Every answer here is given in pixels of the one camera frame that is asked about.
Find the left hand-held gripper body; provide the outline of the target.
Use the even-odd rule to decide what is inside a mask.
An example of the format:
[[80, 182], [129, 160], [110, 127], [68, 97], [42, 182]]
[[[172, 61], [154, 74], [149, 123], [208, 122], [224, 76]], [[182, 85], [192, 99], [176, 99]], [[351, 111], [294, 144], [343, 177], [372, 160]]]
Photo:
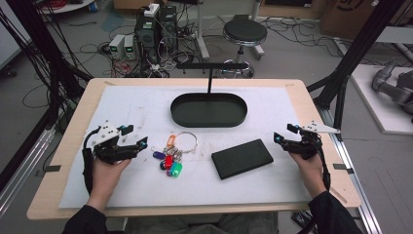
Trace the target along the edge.
[[137, 153], [127, 150], [118, 144], [122, 136], [109, 121], [105, 121], [97, 130], [92, 141], [94, 156], [108, 164], [115, 164], [118, 161], [135, 158]]

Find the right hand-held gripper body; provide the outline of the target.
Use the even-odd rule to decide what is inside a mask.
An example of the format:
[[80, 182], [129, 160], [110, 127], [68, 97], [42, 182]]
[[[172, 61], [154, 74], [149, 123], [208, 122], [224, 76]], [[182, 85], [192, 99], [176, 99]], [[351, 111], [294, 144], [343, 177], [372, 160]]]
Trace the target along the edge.
[[303, 159], [307, 160], [316, 154], [320, 155], [322, 151], [321, 133], [340, 134], [341, 131], [332, 127], [312, 121], [308, 125], [300, 126], [301, 137], [300, 141], [286, 140], [288, 147], [285, 151], [299, 154]]

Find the black wallet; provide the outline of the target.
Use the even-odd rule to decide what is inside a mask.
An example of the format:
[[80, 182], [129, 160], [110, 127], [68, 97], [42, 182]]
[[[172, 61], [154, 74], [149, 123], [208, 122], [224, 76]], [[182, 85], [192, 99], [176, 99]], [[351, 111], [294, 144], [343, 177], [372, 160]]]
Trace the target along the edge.
[[221, 179], [257, 169], [274, 162], [261, 139], [256, 139], [211, 154]]

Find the black oval tray with hanger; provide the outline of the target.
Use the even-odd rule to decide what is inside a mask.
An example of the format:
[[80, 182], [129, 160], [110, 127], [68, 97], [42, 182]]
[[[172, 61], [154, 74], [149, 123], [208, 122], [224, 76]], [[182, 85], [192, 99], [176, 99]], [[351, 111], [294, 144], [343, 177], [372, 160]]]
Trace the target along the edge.
[[187, 93], [176, 97], [170, 105], [172, 120], [185, 128], [232, 128], [241, 124], [247, 114], [243, 98], [229, 93], [213, 93], [212, 71], [243, 70], [245, 63], [179, 63], [178, 69], [209, 70], [205, 93]]

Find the person's right hand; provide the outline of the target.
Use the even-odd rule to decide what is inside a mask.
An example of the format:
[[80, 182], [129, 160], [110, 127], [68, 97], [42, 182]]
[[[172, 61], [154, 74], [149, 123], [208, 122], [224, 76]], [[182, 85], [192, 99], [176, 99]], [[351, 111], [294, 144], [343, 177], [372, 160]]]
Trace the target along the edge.
[[290, 153], [291, 158], [297, 164], [303, 177], [304, 185], [313, 198], [319, 196], [326, 190], [322, 181], [322, 162], [318, 155], [303, 159], [299, 154]]

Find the person's left hand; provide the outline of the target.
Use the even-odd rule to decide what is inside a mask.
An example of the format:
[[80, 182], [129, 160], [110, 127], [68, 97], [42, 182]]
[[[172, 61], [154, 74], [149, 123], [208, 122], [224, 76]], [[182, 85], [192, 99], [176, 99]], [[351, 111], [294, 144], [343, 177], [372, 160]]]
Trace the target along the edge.
[[123, 170], [131, 163], [131, 159], [117, 164], [107, 164], [99, 159], [93, 163], [93, 189], [87, 205], [103, 212], [109, 202]]

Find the white table mat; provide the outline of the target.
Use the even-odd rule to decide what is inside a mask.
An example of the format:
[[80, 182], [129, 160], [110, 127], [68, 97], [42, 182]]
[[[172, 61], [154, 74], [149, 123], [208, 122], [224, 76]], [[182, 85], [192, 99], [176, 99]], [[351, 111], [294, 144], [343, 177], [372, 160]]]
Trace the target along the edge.
[[[183, 128], [170, 114], [172, 101], [187, 87], [109, 86], [104, 89], [91, 129], [109, 121], [133, 125], [123, 145], [148, 137], [147, 149], [124, 170], [112, 195], [112, 208], [189, 207], [306, 203], [311, 197], [289, 155], [273, 141], [274, 133], [294, 138], [287, 124], [297, 121], [284, 88], [230, 87], [243, 98], [245, 120], [234, 128]], [[211, 154], [261, 139], [274, 162], [221, 179]]]

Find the white floor board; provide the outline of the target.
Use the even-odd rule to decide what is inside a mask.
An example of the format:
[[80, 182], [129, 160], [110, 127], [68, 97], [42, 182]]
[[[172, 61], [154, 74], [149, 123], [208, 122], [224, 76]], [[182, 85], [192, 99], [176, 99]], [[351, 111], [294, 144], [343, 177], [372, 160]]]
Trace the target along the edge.
[[360, 64], [352, 74], [352, 82], [382, 133], [413, 136], [413, 115], [382, 93], [371, 88], [374, 75], [382, 69], [379, 65]]

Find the white power supply unit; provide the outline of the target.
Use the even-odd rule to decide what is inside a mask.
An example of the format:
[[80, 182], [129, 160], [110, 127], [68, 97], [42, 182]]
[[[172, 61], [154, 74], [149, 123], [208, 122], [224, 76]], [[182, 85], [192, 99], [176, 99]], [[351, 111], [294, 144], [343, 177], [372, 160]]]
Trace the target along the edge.
[[109, 49], [113, 59], [122, 59], [125, 55], [125, 36], [116, 35], [109, 43]]
[[133, 35], [125, 36], [124, 48], [127, 59], [136, 59], [136, 48]]

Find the black computer tower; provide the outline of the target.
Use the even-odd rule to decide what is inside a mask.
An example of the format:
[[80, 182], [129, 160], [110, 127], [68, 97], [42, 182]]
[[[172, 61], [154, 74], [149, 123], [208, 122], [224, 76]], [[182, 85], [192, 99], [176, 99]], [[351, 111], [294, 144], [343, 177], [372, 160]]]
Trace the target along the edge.
[[151, 63], [158, 63], [159, 24], [152, 17], [139, 15], [134, 28], [141, 57]]
[[175, 6], [165, 6], [159, 14], [161, 24], [162, 41], [164, 48], [168, 52], [172, 52], [177, 48], [177, 32], [176, 20], [177, 9]]

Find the person's grey trousers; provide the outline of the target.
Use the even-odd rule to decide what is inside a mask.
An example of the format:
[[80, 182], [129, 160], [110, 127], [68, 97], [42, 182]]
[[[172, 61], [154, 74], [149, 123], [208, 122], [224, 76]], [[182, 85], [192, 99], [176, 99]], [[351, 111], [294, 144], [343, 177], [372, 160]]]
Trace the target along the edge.
[[130, 218], [125, 234], [278, 234], [278, 213], [223, 214], [216, 222], [205, 216]]

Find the white metal stand leg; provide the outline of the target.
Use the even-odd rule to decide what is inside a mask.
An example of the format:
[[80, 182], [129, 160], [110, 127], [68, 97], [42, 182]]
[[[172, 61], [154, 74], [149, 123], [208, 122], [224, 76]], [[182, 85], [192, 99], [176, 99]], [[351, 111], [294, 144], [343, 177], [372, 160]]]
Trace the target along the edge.
[[203, 6], [204, 0], [197, 0], [197, 32], [195, 33], [195, 35], [202, 58], [204, 60], [208, 60], [209, 52], [207, 50], [207, 45], [203, 37]]

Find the white power strip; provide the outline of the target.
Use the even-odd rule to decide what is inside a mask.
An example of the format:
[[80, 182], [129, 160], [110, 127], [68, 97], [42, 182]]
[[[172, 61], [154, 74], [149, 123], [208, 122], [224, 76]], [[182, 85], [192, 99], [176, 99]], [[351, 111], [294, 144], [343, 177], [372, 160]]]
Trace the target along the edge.
[[144, 16], [153, 18], [157, 15], [159, 10], [160, 10], [159, 4], [151, 3], [148, 6], [148, 9], [144, 11]]

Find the aluminium rail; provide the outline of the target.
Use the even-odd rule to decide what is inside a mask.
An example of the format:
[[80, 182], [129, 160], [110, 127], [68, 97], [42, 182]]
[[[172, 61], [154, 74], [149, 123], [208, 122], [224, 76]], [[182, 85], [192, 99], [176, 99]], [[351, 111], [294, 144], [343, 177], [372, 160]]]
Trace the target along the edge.
[[43, 131], [31, 144], [31, 146], [22, 153], [22, 161], [13, 172], [11, 179], [6, 183], [0, 192], [0, 219], [6, 214], [8, 208], [12, 205], [19, 191], [22, 189], [40, 159], [45, 154], [49, 145], [56, 135], [55, 129]]
[[333, 145], [338, 152], [343, 164], [345, 165], [346, 172], [352, 181], [354, 188], [357, 192], [358, 198], [360, 199], [360, 205], [357, 207], [357, 212], [360, 221], [367, 234], [383, 234], [379, 222], [374, 214], [365, 191], [362, 187], [361, 181], [358, 178], [356, 168], [352, 162], [351, 156], [346, 148], [344, 140], [341, 139], [340, 135], [330, 135]]

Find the black frame post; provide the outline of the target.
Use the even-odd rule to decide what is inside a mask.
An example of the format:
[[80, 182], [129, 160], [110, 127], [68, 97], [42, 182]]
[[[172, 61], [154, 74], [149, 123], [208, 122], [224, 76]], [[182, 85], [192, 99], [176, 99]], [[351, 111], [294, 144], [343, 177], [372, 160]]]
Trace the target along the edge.
[[330, 75], [307, 87], [309, 93], [322, 88], [321, 93], [314, 98], [314, 103], [323, 110], [328, 109], [330, 103], [336, 99], [333, 120], [333, 127], [335, 129], [341, 130], [347, 83], [352, 73], [404, 1], [379, 0], [375, 10], [367, 19], [338, 66]]

